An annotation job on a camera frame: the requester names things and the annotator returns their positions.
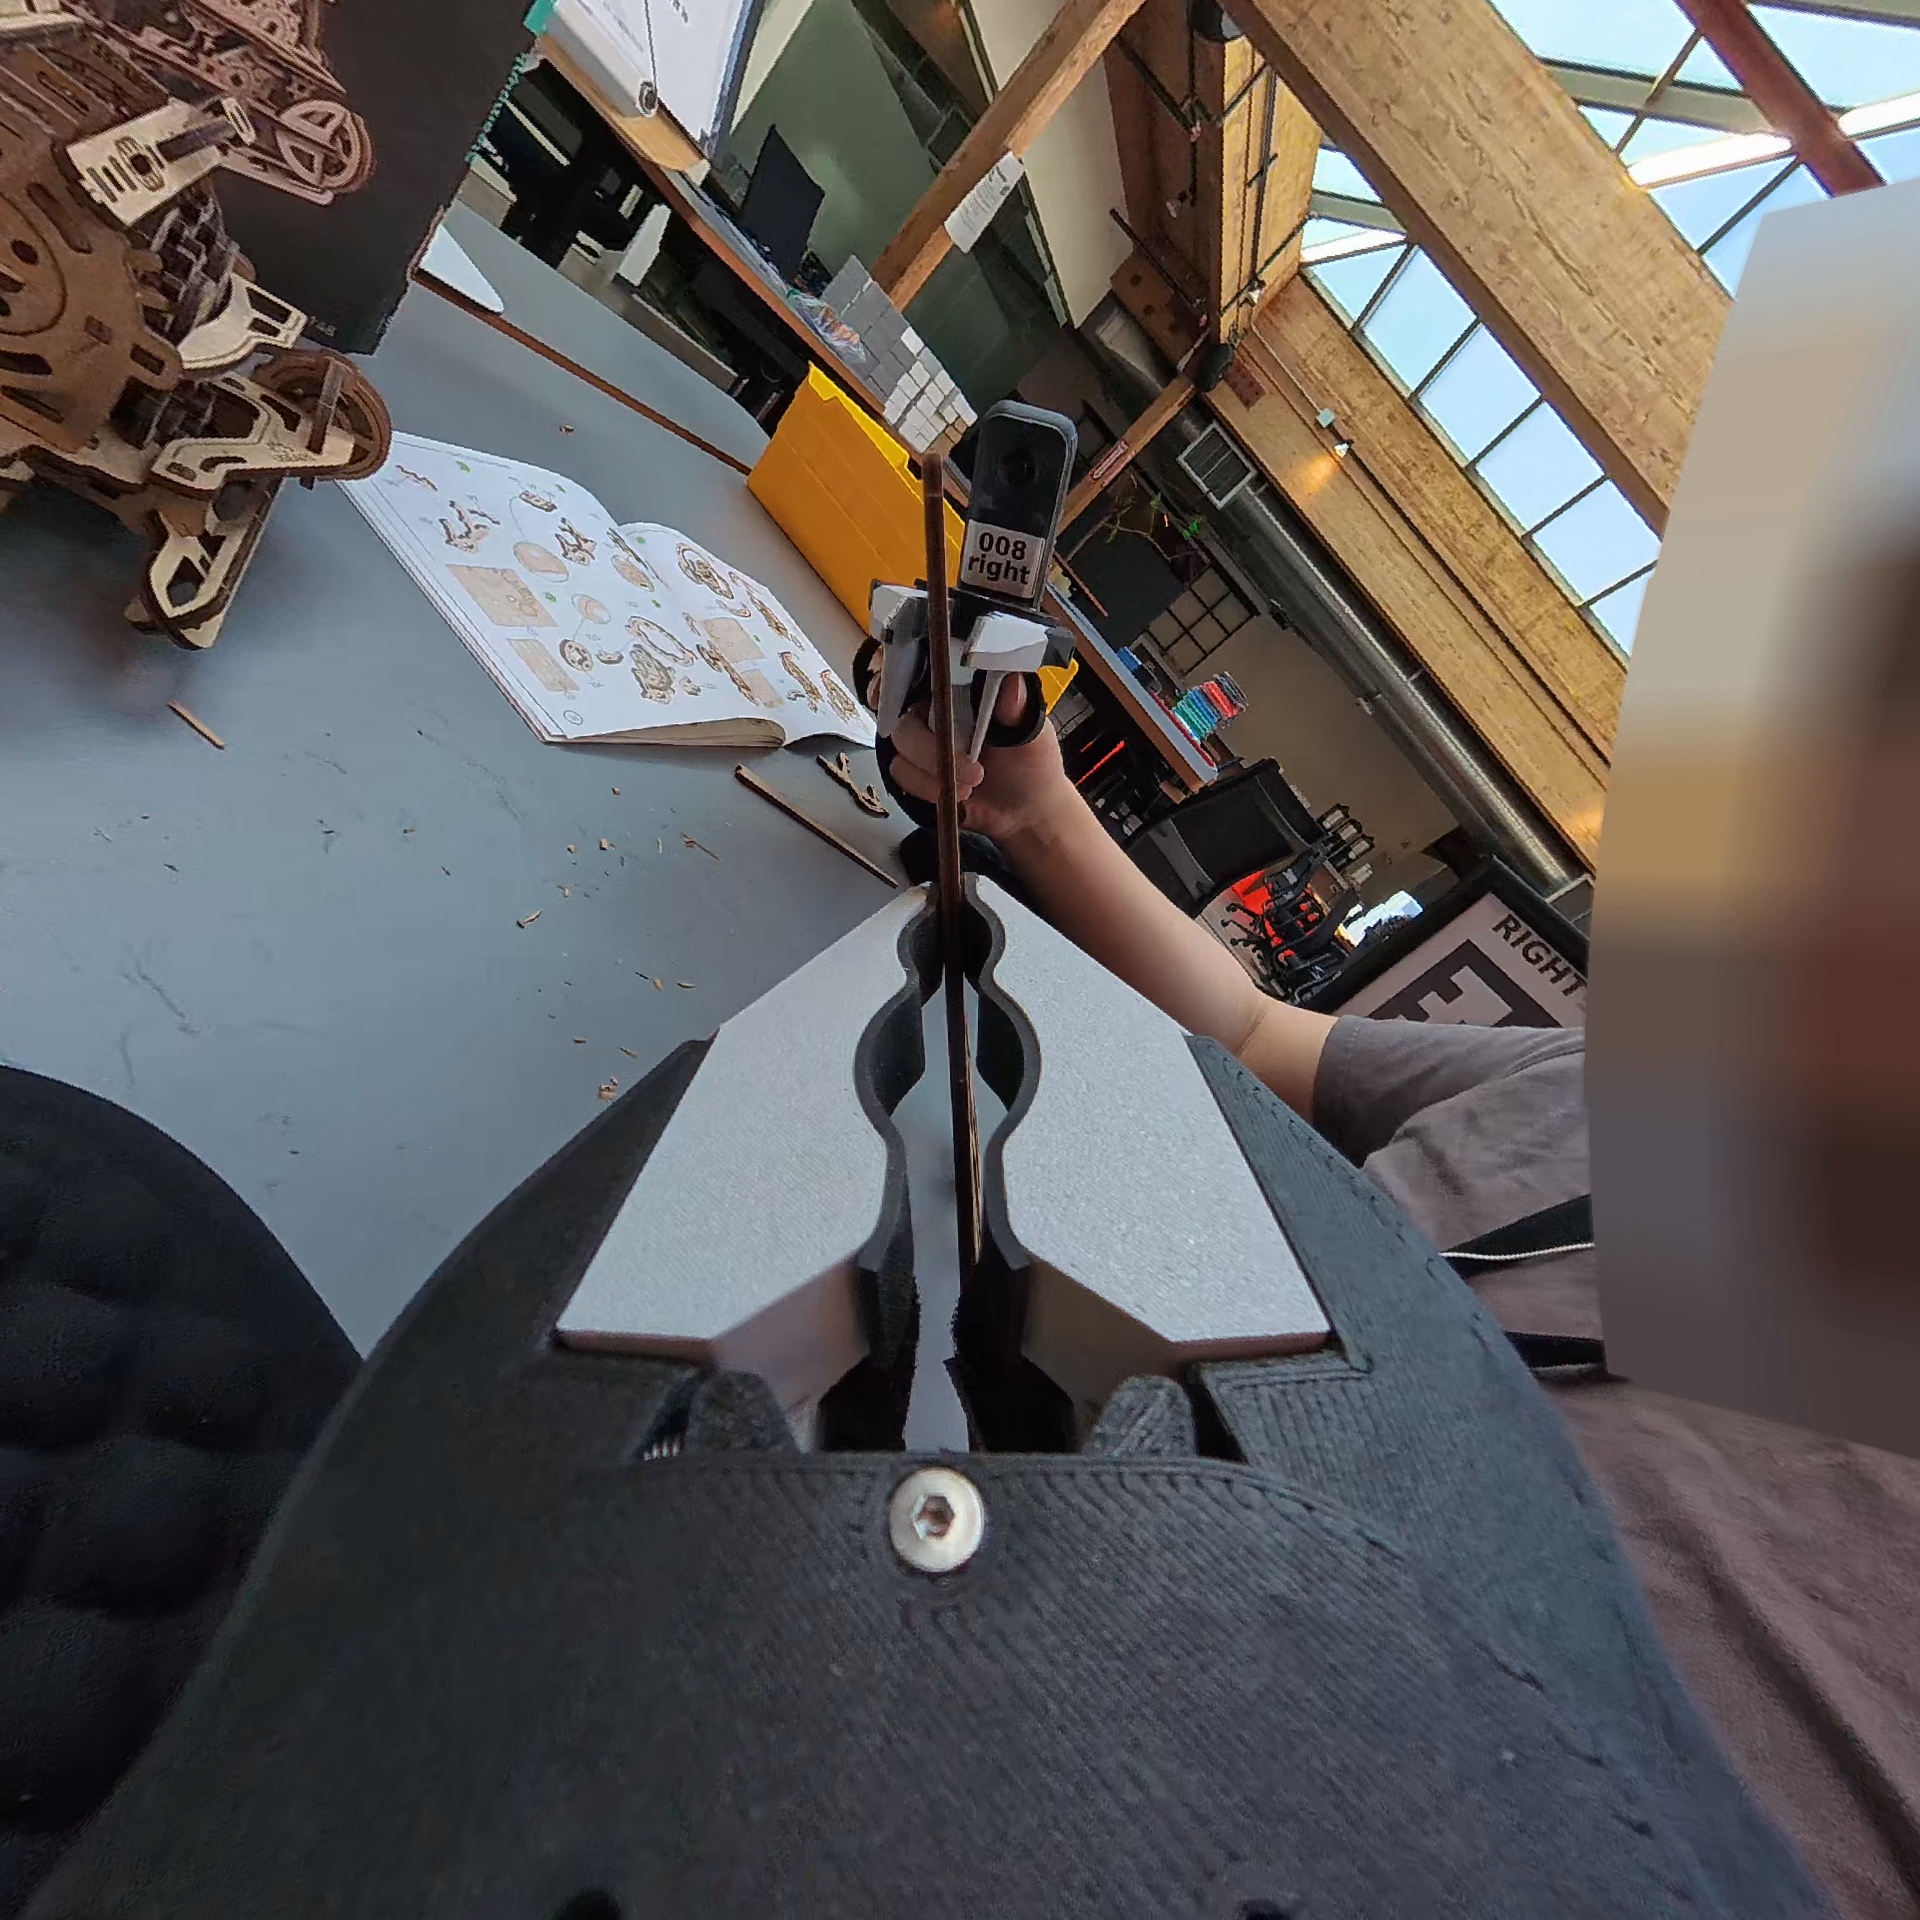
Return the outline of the laser-cut plywood parts sheet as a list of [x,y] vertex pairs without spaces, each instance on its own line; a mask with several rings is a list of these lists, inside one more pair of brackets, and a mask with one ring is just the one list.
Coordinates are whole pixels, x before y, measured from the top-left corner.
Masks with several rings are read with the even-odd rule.
[[952,749],[952,682],[951,682],[951,594],[947,594],[947,525],[943,525],[943,458],[924,449],[924,660],[935,730],[935,853],[937,853],[937,908],[942,908],[942,964],[947,1011],[947,1077],[951,1077],[951,1132],[952,1132],[952,1195],[957,1195],[957,1273],[964,1284],[975,1273],[979,1258],[979,1145],[974,1094],[974,1038],[967,1019],[967,892],[964,892],[964,809],[957,804],[957,749]]

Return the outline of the white paper sign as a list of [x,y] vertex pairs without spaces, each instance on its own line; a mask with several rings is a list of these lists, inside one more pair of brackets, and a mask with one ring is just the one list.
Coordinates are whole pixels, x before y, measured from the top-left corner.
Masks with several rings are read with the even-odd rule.
[[997,223],[998,209],[1017,195],[1025,177],[1019,154],[1001,154],[952,206],[943,219],[943,232],[952,251],[974,251],[982,232]]

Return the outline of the black office chair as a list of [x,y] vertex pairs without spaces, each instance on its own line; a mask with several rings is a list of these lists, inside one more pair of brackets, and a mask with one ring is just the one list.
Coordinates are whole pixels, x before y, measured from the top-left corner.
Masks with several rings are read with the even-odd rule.
[[1321,823],[1275,756],[1226,769],[1127,841],[1129,861],[1182,914],[1283,868],[1321,841]]

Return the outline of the assembled wooden mechanical model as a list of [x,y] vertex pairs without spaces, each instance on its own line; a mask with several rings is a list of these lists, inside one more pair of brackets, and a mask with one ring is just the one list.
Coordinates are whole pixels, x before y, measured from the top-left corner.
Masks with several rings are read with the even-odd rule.
[[173,92],[82,3],[2,3],[2,505],[63,486],[145,534],[127,620],[215,644],[282,482],[373,477],[375,386],[302,350],[213,177],[240,94]]

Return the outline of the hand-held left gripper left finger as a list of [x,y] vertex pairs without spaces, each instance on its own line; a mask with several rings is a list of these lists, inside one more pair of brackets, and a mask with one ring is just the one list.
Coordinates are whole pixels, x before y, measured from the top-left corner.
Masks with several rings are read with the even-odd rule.
[[947,1081],[930,887],[723,1023],[556,1339],[761,1377],[802,1449],[957,1446]]

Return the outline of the stack of grey blocks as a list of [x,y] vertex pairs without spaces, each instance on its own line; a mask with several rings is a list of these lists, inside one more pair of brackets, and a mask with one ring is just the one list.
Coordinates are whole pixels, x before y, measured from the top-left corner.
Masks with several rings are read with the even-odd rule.
[[920,449],[974,427],[975,412],[957,378],[855,256],[819,300],[823,340],[873,387],[899,437]]

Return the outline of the person's right hand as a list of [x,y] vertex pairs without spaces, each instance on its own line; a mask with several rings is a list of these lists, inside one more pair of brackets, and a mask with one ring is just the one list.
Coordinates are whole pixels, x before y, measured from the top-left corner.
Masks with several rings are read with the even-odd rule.
[[[1011,680],[1001,682],[998,718],[1005,724],[1019,724],[1023,718],[1023,687]],[[1046,809],[1069,790],[1063,754],[1052,718],[1046,718],[1031,743],[992,743],[982,751],[982,761],[952,754],[951,778],[942,769],[942,736],[926,711],[909,711],[899,730],[877,743],[888,749],[877,761],[899,796],[937,805],[942,794],[951,790],[964,825],[989,838],[1038,828]]]

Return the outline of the yellow plastic bin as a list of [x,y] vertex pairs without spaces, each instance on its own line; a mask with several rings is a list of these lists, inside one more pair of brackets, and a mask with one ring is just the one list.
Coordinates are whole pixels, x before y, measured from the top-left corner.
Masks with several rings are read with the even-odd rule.
[[[747,489],[861,629],[876,584],[924,581],[920,472],[902,467],[876,420],[819,369],[792,393]],[[967,510],[943,505],[947,568],[960,557],[964,520]]]

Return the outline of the open instruction booklet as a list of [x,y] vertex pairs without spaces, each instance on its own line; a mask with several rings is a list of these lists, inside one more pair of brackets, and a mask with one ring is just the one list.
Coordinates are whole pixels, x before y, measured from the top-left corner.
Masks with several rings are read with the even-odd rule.
[[778,594],[680,530],[412,435],[343,489],[544,743],[876,743]]

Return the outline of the background work desk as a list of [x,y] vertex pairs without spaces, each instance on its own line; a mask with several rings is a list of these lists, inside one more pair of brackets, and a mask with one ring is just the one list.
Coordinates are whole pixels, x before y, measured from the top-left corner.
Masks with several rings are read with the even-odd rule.
[[[831,340],[823,340],[819,331],[811,325],[802,312],[788,300],[788,294],[766,282],[766,275],[758,264],[758,251],[751,251],[734,234],[732,219],[717,215],[717,203],[705,190],[699,190],[681,171],[666,168],[668,158],[681,154],[685,133],[668,131],[666,115],[624,115],[594,89],[590,75],[581,72],[581,64],[561,43],[538,35],[536,48],[538,59],[561,72],[566,80],[585,98],[594,120],[622,141],[622,149],[638,161],[641,174],[668,206],[673,219],[685,223],[685,230],[699,234],[709,259],[729,270],[732,283],[747,300],[755,300],[755,310],[766,312],[770,324],[779,325],[779,340],[788,340],[813,366],[819,366],[827,381],[851,396],[861,416],[876,420],[876,437],[899,453],[902,467],[919,472],[920,448],[914,440],[899,437],[896,420],[884,417],[884,396],[877,396],[876,386],[855,369],[855,362],[850,362]],[[1117,650],[1089,620],[1092,608],[1061,594],[1063,578],[1069,575],[1061,571],[1057,578],[1046,581],[1043,608],[1047,620],[1073,634],[1073,645],[1083,660],[1089,675],[1106,690],[1117,707],[1129,715],[1129,728],[1165,764],[1173,790],[1201,794],[1207,785],[1216,785],[1218,766],[1207,754],[1201,754],[1192,736],[1178,728],[1178,722],[1147,692],[1147,687],[1117,660]]]

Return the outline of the silver ventilation duct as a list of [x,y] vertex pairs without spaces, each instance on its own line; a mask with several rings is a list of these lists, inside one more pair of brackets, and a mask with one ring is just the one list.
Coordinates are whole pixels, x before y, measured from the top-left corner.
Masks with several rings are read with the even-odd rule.
[[[1182,443],[1200,427],[1200,412],[1182,416]],[[1498,853],[1547,899],[1591,883],[1591,861],[1513,781],[1426,667],[1363,600],[1327,544],[1263,477],[1231,510],[1204,503],[1204,522],[1213,544],[1261,597],[1261,608],[1330,660],[1350,697],[1451,804],[1460,828]]]

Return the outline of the black and white tag board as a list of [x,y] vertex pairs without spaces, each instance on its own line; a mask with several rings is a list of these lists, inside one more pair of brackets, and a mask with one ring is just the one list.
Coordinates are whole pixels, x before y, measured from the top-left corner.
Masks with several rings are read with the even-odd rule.
[[1584,1028],[1588,932],[1490,858],[1314,990],[1314,1011],[1471,1028]]

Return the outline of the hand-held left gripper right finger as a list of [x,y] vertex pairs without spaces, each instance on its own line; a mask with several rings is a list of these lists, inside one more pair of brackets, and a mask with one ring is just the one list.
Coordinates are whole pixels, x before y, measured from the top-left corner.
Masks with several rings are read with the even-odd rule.
[[1318,1356],[1332,1323],[1194,1038],[1001,885],[967,877],[974,1442],[1081,1442],[1129,1377]]

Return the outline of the long thin wooden strip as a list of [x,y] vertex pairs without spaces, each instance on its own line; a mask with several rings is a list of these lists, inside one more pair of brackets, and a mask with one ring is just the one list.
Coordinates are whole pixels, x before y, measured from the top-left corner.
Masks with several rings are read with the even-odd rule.
[[789,796],[783,796],[779,790],[774,790],[747,764],[737,761],[734,769],[732,769],[732,778],[747,794],[755,794],[758,801],[770,804],[783,820],[789,820],[800,828],[806,828],[816,841],[831,845],[841,858],[850,858],[855,868],[861,868],[866,874],[877,877],[884,887],[902,887],[902,877],[888,864],[876,861],[859,845],[851,845],[841,831],[831,828],[813,812],[806,812],[800,804],[792,804]]

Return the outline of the person's right forearm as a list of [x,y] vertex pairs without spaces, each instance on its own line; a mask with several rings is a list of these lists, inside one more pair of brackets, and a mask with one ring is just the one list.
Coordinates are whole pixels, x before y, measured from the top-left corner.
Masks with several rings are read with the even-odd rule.
[[1061,786],[997,825],[992,841],[1034,908],[1173,1023],[1218,1040],[1304,1120],[1335,1023],[1279,1002],[1139,874],[1092,805]]

